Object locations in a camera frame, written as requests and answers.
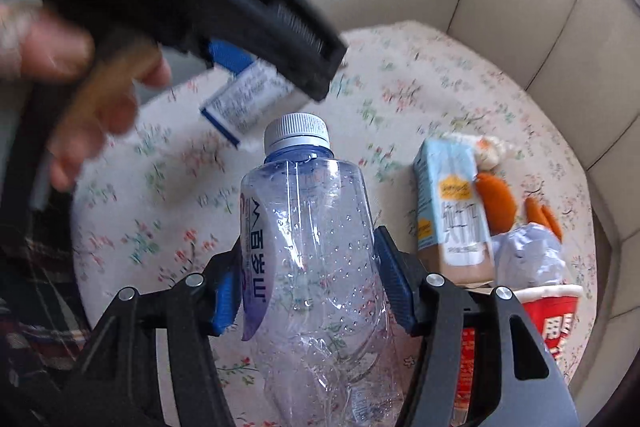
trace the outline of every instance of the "flower pattern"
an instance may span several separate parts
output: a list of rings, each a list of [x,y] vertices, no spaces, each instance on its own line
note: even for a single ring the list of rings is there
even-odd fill
[[[548,204],[565,235],[570,271],[585,290],[559,361],[570,380],[593,327],[597,296],[591,204],[571,147],[508,76],[433,28],[399,23],[344,39],[350,48],[326,101],[305,110],[326,121],[336,157],[360,165],[374,222],[386,225],[400,250],[416,250],[411,164],[423,140],[458,131],[490,134],[515,147],[515,158],[497,174],[520,202],[517,222],[524,220],[526,196]],[[170,287],[238,238],[240,182],[264,156],[252,146],[231,147],[201,117],[202,102],[227,82],[228,73],[216,68],[162,93],[142,108],[136,130],[110,139],[84,168],[72,237],[92,324],[123,286],[142,293]],[[264,397],[251,355],[254,344],[241,342],[242,324],[241,311],[211,340],[218,376],[238,427],[276,427],[277,411]],[[408,337],[392,314],[390,333],[407,389],[420,339]]]

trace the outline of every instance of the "silver screw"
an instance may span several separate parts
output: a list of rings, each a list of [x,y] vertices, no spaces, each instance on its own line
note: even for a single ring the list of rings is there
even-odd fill
[[[505,286],[498,286],[495,289],[495,294],[500,299],[503,299],[505,301],[508,301],[509,299],[511,299],[511,297],[513,297],[513,292]]]
[[[192,273],[191,275],[187,276],[187,279],[185,279],[184,282],[187,286],[195,288],[204,283],[204,277],[199,273]]]
[[[133,288],[123,288],[118,292],[118,299],[121,301],[130,301],[135,294],[136,291]]]
[[[439,273],[430,273],[427,276],[427,282],[431,286],[442,286],[444,284],[444,277]]]

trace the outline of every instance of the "red paper cup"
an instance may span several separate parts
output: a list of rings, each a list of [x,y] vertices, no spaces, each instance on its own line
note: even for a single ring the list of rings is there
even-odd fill
[[[491,289],[478,288],[474,291],[484,293],[485,291],[490,292]],[[577,284],[538,286],[513,292],[531,317],[531,321],[542,335],[546,347],[556,362],[562,356],[564,344],[571,334],[575,311],[582,293],[582,286]],[[476,330],[474,328],[463,329],[461,348],[460,373],[450,423],[452,427],[464,424],[469,410],[476,354]]]
[[[571,334],[582,293],[582,286],[577,284],[538,286],[513,292],[556,361],[562,357],[564,344]]]

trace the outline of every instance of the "bottle neck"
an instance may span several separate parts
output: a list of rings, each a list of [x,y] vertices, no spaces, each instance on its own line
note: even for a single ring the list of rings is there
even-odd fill
[[[334,158],[334,153],[326,147],[320,145],[291,145],[272,152],[267,158],[264,159],[264,163],[272,163],[281,160],[288,160],[290,162],[306,162],[314,158]]]

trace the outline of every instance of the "clear water bottle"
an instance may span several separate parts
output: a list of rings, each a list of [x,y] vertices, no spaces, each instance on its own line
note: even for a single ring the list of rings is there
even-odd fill
[[[285,115],[241,185],[243,340],[284,425],[393,425],[394,370],[360,169],[334,159],[324,121]]]

